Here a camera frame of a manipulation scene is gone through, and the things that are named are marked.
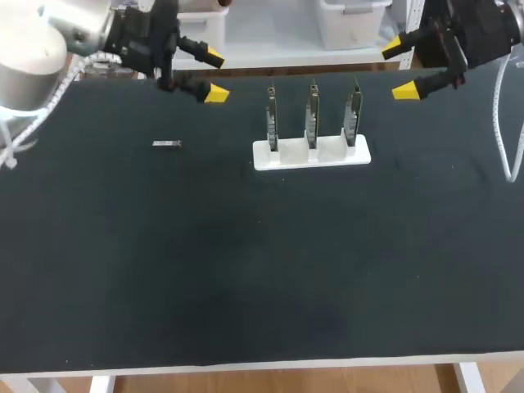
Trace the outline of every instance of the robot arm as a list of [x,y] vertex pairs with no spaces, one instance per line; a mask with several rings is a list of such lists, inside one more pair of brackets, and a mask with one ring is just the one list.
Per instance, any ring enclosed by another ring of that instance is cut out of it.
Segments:
[[393,90],[395,99],[420,100],[450,84],[455,88],[464,84],[467,70],[508,55],[519,43],[524,43],[522,0],[448,0],[427,25],[400,33],[382,55],[390,59],[417,46],[423,49],[418,51],[423,65],[430,56],[446,67]]
[[180,88],[199,102],[225,102],[228,91],[173,72],[177,48],[220,68],[224,59],[206,43],[180,36],[178,0],[156,0],[151,12],[111,10],[111,0],[0,0],[0,107],[36,111],[54,93],[67,52],[104,51],[122,65]]

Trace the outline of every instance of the black table mat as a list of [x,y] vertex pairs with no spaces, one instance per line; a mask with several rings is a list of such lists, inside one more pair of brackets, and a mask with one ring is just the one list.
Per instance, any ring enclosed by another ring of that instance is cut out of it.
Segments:
[[[321,134],[354,76],[315,77]],[[265,173],[267,87],[298,137],[311,77],[221,80],[212,107],[75,84],[0,173],[0,373],[523,350],[524,179],[499,162],[495,71],[393,102],[413,76],[359,75],[371,165]],[[522,86],[510,70],[512,159]]]

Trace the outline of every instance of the wooden floor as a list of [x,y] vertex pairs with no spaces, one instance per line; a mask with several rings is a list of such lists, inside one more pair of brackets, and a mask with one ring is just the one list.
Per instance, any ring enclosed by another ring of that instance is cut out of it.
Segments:
[[[479,364],[486,393],[500,393],[524,360]],[[91,378],[61,378],[68,393],[88,393]],[[118,377],[115,393],[459,393],[449,364]],[[9,393],[0,382],[0,393]]]

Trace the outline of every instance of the white table edge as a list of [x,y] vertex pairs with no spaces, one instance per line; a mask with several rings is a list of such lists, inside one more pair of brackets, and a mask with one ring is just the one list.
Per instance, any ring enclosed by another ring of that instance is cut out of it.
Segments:
[[86,371],[56,371],[45,373],[8,373],[0,374],[5,377],[95,377],[95,376],[125,376],[151,375],[175,373],[211,373],[224,371],[274,370],[292,368],[342,368],[368,366],[401,366],[417,364],[457,364],[467,362],[497,362],[524,359],[524,350],[511,352],[493,352],[485,354],[455,354],[455,355],[415,355],[385,358],[357,358],[357,359],[316,359],[292,360],[261,363],[217,364],[211,366],[174,366],[151,368],[121,368]]

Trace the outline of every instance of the white holder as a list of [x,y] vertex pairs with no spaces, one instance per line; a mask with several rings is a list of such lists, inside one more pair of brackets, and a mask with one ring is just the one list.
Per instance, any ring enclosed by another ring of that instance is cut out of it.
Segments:
[[269,142],[253,143],[256,170],[316,168],[322,166],[365,165],[371,162],[364,135],[357,135],[355,147],[348,147],[344,129],[341,135],[318,137],[317,148],[309,149],[307,139],[278,139],[278,151]]

